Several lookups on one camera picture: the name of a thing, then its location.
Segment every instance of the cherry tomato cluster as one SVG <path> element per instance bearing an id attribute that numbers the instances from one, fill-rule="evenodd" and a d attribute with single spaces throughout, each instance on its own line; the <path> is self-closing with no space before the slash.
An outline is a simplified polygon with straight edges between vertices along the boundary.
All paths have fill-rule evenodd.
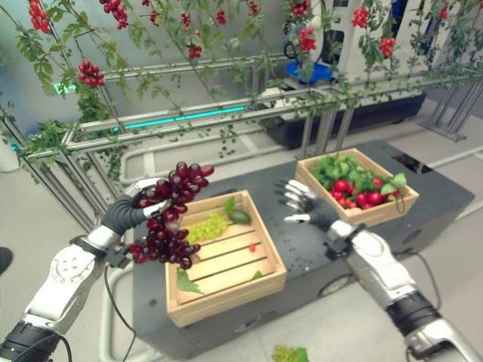
<path id="1" fill-rule="evenodd" d="M 248 0 L 248 15 L 253 16 L 258 12 L 258 5 L 253 0 Z"/>
<path id="2" fill-rule="evenodd" d="M 40 29 L 43 33 L 48 34 L 48 20 L 45 16 L 45 11 L 38 6 L 38 0 L 30 0 L 29 5 L 30 21 L 32 21 L 33 29 Z"/>
<path id="3" fill-rule="evenodd" d="M 147 207 L 164 200 L 171 200 L 162 215 L 146 222 L 148 235 L 145 244 L 130 244 L 129 252 L 133 261 L 142 264 L 150 260 L 177 263 L 183 269 L 191 268 L 192 256 L 200 250 L 199 244 L 189 245 L 186 229 L 179 230 L 177 220 L 188 208 L 186 202 L 194 199 L 201 188 L 208 185 L 206 176 L 214 172 L 213 166 L 200 167 L 198 164 L 187 166 L 179 162 L 176 170 L 169 173 L 167 179 L 160 179 L 154 190 L 145 191 L 137 202 L 138 207 Z"/>
<path id="4" fill-rule="evenodd" d="M 153 8 L 151 9 L 151 12 L 149 13 L 149 21 L 154 25 L 154 26 L 159 26 L 159 24 L 156 23 L 156 17 L 158 16 L 158 13 L 156 10 Z"/>
<path id="5" fill-rule="evenodd" d="M 104 5 L 104 12 L 106 14 L 112 12 L 114 19 L 118 22 L 118 29 L 128 26 L 128 15 L 121 5 L 121 0 L 99 0 L 99 3 Z"/>
<path id="6" fill-rule="evenodd" d="M 443 2 L 443 4 L 445 4 L 445 6 L 443 6 L 439 11 L 439 17 L 442 19 L 446 19 L 448 17 L 448 3 Z"/>
<path id="7" fill-rule="evenodd" d="M 311 36 L 313 29 L 302 29 L 299 32 L 299 48 L 302 51 L 310 51 L 316 48 L 315 38 Z"/>
<path id="8" fill-rule="evenodd" d="M 354 185 L 348 183 L 344 179 L 336 179 L 332 184 L 332 190 L 330 190 L 329 193 L 343 208 L 352 209 L 354 207 L 359 207 L 363 210 L 387 201 L 387 198 L 390 195 L 399 195 L 399 190 L 388 195 L 381 195 L 380 189 L 383 187 L 383 181 L 378 177 L 374 177 L 372 183 L 376 190 L 368 192 L 360 191 L 354 194 Z"/>
<path id="9" fill-rule="evenodd" d="M 99 67 L 91 64 L 89 60 L 84 60 L 78 66 L 77 78 L 83 81 L 90 87 L 97 87 L 104 85 L 104 74 L 100 72 Z"/>
<path id="10" fill-rule="evenodd" d="M 222 25 L 226 24 L 225 11 L 221 9 L 217 11 L 217 22 Z"/>
<path id="11" fill-rule="evenodd" d="M 181 14 L 181 20 L 183 21 L 183 25 L 185 28 L 189 27 L 191 20 L 189 19 L 189 15 L 187 13 Z"/>
<path id="12" fill-rule="evenodd" d="M 308 15 L 309 0 L 303 0 L 302 2 L 297 2 L 292 0 L 292 14 L 295 17 L 306 17 Z"/>
<path id="13" fill-rule="evenodd" d="M 379 49 L 385 58 L 389 58 L 391 56 L 394 41 L 394 38 L 381 38 Z"/>
<path id="14" fill-rule="evenodd" d="M 188 50 L 188 56 L 190 59 L 199 58 L 202 55 L 202 47 L 196 44 L 191 44 Z"/>
<path id="15" fill-rule="evenodd" d="M 359 26 L 365 28 L 368 23 L 369 10 L 363 6 L 362 8 L 356 8 L 354 10 L 354 15 L 350 20 L 353 26 Z"/>

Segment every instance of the cable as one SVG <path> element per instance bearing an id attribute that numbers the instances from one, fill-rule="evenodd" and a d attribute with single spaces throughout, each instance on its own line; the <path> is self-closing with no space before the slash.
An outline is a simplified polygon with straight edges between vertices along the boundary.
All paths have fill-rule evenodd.
<path id="1" fill-rule="evenodd" d="M 133 339 L 131 340 L 131 344 L 128 347 L 128 350 L 126 351 L 126 354 L 124 358 L 122 359 L 122 362 L 125 362 L 128 359 L 129 352 L 131 352 L 131 348 L 133 347 L 134 341 L 136 340 L 137 334 L 136 331 L 129 325 L 129 323 L 125 320 L 125 318 L 122 316 L 121 312 L 119 311 L 118 306 L 115 303 L 114 296 L 112 294 L 111 288 L 109 287 L 109 282 L 107 281 L 107 269 L 109 266 L 106 266 L 104 269 L 104 284 L 106 285 L 106 291 L 107 295 L 109 296 L 109 299 L 111 300 L 112 307 L 115 310 L 115 313 L 118 315 L 119 319 L 121 319 L 122 323 L 133 333 Z"/>
<path id="2" fill-rule="evenodd" d="M 438 284 L 436 283 L 436 279 L 434 274 L 432 273 L 431 268 L 429 267 L 429 263 L 427 260 L 419 253 L 415 253 L 413 251 L 402 251 L 399 253 L 394 253 L 394 255 L 412 255 L 412 256 L 417 256 L 420 258 L 421 262 L 423 262 L 424 266 L 426 267 L 426 270 L 428 271 L 429 278 L 431 279 L 432 286 L 435 290 L 435 295 L 436 295 L 436 306 L 435 309 L 438 311 L 441 308 L 441 294 L 439 292 Z"/>
<path id="3" fill-rule="evenodd" d="M 54 337 L 58 337 L 63 342 L 63 344 L 66 346 L 66 350 L 67 350 L 67 360 L 69 362 L 72 362 L 72 351 L 70 349 L 69 342 L 67 341 L 66 337 L 59 336 L 58 334 L 51 334 L 50 336 L 46 336 L 46 337 L 44 337 L 42 339 L 39 339 L 33 345 L 29 346 L 25 351 L 23 351 L 18 356 L 16 356 L 15 359 L 12 362 L 19 361 L 21 359 L 21 357 L 23 357 L 24 355 L 26 355 L 28 352 L 30 352 L 31 350 L 33 350 L 35 347 L 37 347 L 38 345 L 40 345 L 43 342 L 47 342 L 49 339 L 52 339 Z"/>

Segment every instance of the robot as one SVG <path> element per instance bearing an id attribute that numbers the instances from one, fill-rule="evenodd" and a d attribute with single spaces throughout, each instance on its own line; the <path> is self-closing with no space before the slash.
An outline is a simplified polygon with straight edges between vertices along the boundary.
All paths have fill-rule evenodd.
<path id="1" fill-rule="evenodd" d="M 0 362 L 45 362 L 79 316 L 89 290 L 106 264 L 125 267 L 127 250 L 122 235 L 142 221 L 156 217 L 169 201 L 144 209 L 134 207 L 136 197 L 157 179 L 139 181 L 128 188 L 88 235 L 74 238 L 51 263 L 47 280 L 0 345 Z M 332 206 L 307 186 L 288 180 L 282 186 L 287 205 L 297 213 L 285 222 L 308 222 L 327 233 L 332 259 L 344 258 L 361 285 L 391 317 L 416 359 L 432 362 L 483 362 L 483 358 L 450 322 L 418 291 L 406 268 L 391 254 L 388 244 L 363 225 L 339 220 Z"/>

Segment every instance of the green fruit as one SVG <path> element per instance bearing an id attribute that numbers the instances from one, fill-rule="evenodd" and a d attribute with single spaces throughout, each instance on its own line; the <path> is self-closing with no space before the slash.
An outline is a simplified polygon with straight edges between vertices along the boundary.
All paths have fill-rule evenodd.
<path id="1" fill-rule="evenodd" d="M 243 210 L 239 209 L 231 209 L 228 213 L 228 218 L 232 220 L 235 224 L 247 225 L 251 221 L 250 216 Z"/>

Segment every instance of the green grape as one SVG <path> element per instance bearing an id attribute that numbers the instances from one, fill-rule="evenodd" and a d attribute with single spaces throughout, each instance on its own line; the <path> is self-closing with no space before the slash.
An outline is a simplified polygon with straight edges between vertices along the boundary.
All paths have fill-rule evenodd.
<path id="1" fill-rule="evenodd" d="M 188 243 L 194 244 L 199 241 L 215 239 L 222 235 L 227 227 L 224 216 L 218 213 L 211 213 L 206 221 L 197 222 L 187 228 L 189 234 L 186 240 Z"/>

